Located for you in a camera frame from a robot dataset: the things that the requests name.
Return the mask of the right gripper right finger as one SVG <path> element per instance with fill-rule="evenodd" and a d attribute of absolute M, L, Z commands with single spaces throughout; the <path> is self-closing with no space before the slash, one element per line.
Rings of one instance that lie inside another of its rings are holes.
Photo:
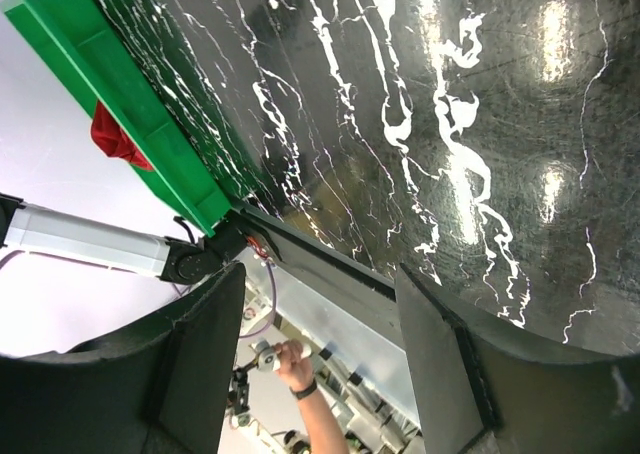
<path fill-rule="evenodd" d="M 520 329 L 405 265 L 395 298 L 426 452 L 638 452 L 638 355 Z"/>

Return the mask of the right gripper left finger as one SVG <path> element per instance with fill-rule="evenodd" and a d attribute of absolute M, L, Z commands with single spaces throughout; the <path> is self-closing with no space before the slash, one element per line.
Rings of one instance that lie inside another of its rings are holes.
<path fill-rule="evenodd" d="M 4 453 L 214 453 L 245 295 L 232 262 L 67 353 L 1 359 Z"/>

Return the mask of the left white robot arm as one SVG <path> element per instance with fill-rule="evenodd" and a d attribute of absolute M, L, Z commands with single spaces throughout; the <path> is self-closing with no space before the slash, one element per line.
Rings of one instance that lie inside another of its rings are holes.
<path fill-rule="evenodd" d="M 15 252 L 194 285 L 224 260 L 194 243 L 132 231 L 1 196 L 1 246 Z"/>

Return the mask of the operator bare forearm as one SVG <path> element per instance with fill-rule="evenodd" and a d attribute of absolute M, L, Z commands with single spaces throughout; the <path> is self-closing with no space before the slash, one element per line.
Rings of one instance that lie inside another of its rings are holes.
<path fill-rule="evenodd" d="M 324 396 L 311 387 L 299 393 L 297 406 L 313 454 L 348 454 L 346 438 Z"/>

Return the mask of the operator bare hand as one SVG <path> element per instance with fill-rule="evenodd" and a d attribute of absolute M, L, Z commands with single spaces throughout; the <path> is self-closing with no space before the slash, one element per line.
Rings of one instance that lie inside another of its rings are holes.
<path fill-rule="evenodd" d="M 304 345 L 298 340 L 277 343 L 274 347 L 280 361 L 279 378 L 293 392 L 309 388 L 314 379 L 311 361 L 303 356 Z"/>

